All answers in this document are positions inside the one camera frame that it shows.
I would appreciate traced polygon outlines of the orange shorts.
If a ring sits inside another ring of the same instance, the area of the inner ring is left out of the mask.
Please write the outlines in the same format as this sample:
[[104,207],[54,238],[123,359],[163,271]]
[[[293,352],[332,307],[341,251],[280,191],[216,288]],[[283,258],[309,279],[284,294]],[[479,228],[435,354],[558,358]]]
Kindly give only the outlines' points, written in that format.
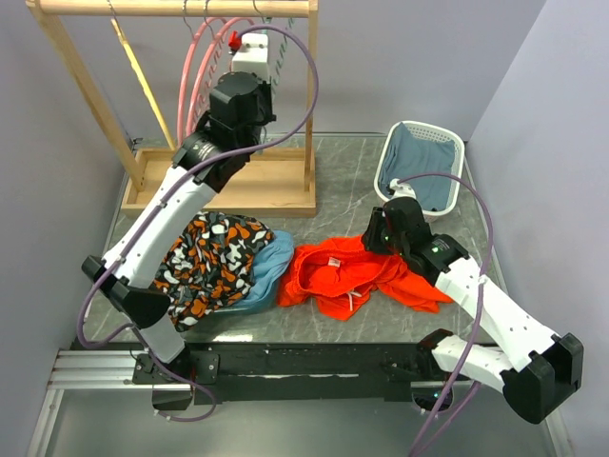
[[327,317],[349,320],[378,290],[416,311],[437,313],[451,299],[412,271],[398,255],[364,249],[359,236],[333,237],[294,250],[276,303],[287,308],[313,299]]

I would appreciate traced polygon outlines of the green plastic hanger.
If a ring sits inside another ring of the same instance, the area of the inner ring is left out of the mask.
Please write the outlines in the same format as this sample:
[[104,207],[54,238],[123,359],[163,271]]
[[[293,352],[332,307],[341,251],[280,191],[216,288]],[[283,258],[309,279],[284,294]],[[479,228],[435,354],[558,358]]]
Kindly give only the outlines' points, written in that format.
[[[253,4],[255,11],[260,16],[261,22],[263,24],[271,24],[272,18],[270,16],[264,16],[260,13],[255,0],[252,1],[252,4]],[[272,72],[269,77],[272,96],[276,95],[277,89],[280,85],[281,72],[282,72],[282,69],[283,69],[283,66],[285,63],[285,54],[287,52],[287,48],[288,48],[288,40],[285,36],[283,36],[282,41],[280,42],[280,45],[278,47],[275,62],[272,65]]]

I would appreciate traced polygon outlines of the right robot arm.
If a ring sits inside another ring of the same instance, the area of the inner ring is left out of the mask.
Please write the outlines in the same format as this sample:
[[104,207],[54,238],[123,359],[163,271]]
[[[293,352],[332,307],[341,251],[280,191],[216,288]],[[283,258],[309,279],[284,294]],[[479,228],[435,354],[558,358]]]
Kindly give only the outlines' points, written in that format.
[[536,320],[480,272],[458,241],[435,234],[419,203],[398,197],[373,208],[363,246],[394,254],[426,285],[437,288],[492,338],[496,348],[466,341],[448,330],[425,337],[417,369],[427,379],[456,371],[500,392],[530,424],[541,423],[581,386],[584,346],[571,333],[559,335]]

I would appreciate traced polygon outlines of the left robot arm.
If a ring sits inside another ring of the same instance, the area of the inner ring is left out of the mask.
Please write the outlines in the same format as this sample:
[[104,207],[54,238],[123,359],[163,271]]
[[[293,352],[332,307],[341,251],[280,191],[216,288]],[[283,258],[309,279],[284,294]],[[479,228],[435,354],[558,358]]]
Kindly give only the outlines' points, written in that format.
[[158,267],[181,232],[261,149],[262,129],[275,121],[270,84],[244,71],[229,72],[171,159],[153,199],[121,241],[103,257],[88,257],[83,272],[122,313],[156,356],[166,381],[184,379],[186,343],[167,313],[169,298],[152,288]]

